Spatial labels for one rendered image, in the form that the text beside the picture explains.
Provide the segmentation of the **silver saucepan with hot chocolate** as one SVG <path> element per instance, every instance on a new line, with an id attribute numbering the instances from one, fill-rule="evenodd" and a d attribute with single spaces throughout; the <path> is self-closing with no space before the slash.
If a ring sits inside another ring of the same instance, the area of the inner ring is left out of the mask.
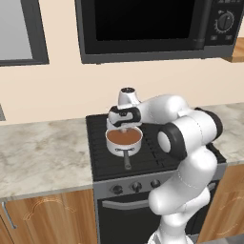
<path id="1" fill-rule="evenodd" d="M 122 130 L 106 130 L 106 144 L 110 153 L 122 157 L 127 171 L 132 169 L 130 157 L 141 149 L 143 133 L 137 127 Z"/>

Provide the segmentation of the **black microwave dial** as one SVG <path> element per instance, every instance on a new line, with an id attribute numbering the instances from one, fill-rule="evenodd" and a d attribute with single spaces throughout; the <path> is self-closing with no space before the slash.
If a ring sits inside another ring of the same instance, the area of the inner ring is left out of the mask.
<path id="1" fill-rule="evenodd" d="M 215 29 L 220 32 L 228 31 L 234 24 L 234 15 L 227 11 L 219 16 L 215 22 Z"/>

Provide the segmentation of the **black oven door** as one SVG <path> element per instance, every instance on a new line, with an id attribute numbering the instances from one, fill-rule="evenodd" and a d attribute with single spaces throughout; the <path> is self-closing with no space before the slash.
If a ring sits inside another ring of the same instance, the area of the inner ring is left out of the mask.
<path id="1" fill-rule="evenodd" d="M 160 224 L 160 215 L 154 214 L 149 207 L 121 211 L 109 209 L 102 206 L 103 200 L 115 201 L 117 196 L 121 197 L 121 201 L 128 200 L 143 200 L 146 198 L 145 189 L 141 189 L 139 196 L 128 198 L 128 194 L 135 192 L 120 185 L 123 188 L 123 193 L 115 195 L 111 188 L 106 190 L 105 195 L 99 196 L 102 193 L 101 189 L 94 189 L 94 203 L 97 228 L 97 244 L 147 244 L 150 236 Z"/>

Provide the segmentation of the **black microwave oven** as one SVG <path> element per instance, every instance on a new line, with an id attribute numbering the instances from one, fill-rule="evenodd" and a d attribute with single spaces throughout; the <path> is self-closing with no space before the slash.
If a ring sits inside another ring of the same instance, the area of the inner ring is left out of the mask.
<path id="1" fill-rule="evenodd" d="M 244 0 L 213 0 L 202 50 L 194 47 L 203 0 L 75 0 L 84 64 L 230 57 L 244 18 Z M 226 32 L 215 29 L 225 12 Z"/>

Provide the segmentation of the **black hob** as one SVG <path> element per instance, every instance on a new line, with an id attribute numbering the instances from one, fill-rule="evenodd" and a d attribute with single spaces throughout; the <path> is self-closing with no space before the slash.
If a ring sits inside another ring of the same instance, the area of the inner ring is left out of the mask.
<path id="1" fill-rule="evenodd" d="M 109 152 L 106 145 L 107 129 L 105 114 L 88 115 L 86 117 L 89 140 L 92 177 L 94 181 L 128 177 L 147 173 L 158 173 L 176 170 L 180 161 L 164 153 L 157 143 L 159 125 L 143 124 L 139 129 L 143 132 L 141 149 L 130 157 L 132 168 L 126 170 L 124 159 Z"/>

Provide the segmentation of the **wooden cupboard door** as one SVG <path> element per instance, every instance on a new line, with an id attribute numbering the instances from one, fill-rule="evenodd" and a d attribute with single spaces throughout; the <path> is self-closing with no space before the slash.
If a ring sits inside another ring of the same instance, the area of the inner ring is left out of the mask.
<path id="1" fill-rule="evenodd" d="M 15 230 L 2 202 L 10 244 L 97 244 L 92 189 L 5 201 Z"/>
<path id="2" fill-rule="evenodd" d="M 244 234 L 244 164 L 227 167 L 197 244 L 239 234 Z"/>

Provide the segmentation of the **dark framed window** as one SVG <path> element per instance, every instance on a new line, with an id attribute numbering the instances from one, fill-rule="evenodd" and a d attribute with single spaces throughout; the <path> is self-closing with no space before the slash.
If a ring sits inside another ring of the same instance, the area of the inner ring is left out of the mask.
<path id="1" fill-rule="evenodd" d="M 48 63 L 39 0 L 0 0 L 0 67 Z"/>

